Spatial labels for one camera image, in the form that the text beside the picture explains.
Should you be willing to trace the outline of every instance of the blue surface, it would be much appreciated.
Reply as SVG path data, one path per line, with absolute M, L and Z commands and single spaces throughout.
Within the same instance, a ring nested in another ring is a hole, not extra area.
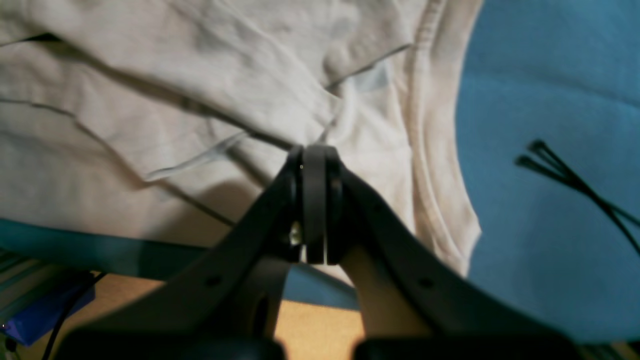
M 67 302 L 92 279 L 93 274 L 90 272 L 77 274 L 11 318 L 4 333 L 26 347 L 31 346 L 53 329 Z M 92 286 L 76 301 L 67 317 L 94 299 L 95 287 Z
M 168 280 L 206 249 L 61 231 L 0 219 L 0 249 L 86 270 Z M 358 309 L 353 288 L 307 265 L 292 266 L 284 298 Z
M 640 258 L 591 200 L 513 160 L 541 138 L 640 216 L 639 7 L 487 0 L 458 99 L 460 163 L 483 228 L 471 281 L 581 341 L 640 336 Z

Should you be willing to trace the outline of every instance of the wrinkled fabric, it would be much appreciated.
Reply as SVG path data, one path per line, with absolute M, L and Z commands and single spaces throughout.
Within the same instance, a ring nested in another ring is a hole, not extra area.
M 479 226 L 454 107 L 480 5 L 0 4 L 0 217 L 211 246 L 286 148 L 325 143 L 464 275 Z M 45 32 L 63 42 L 17 42 Z

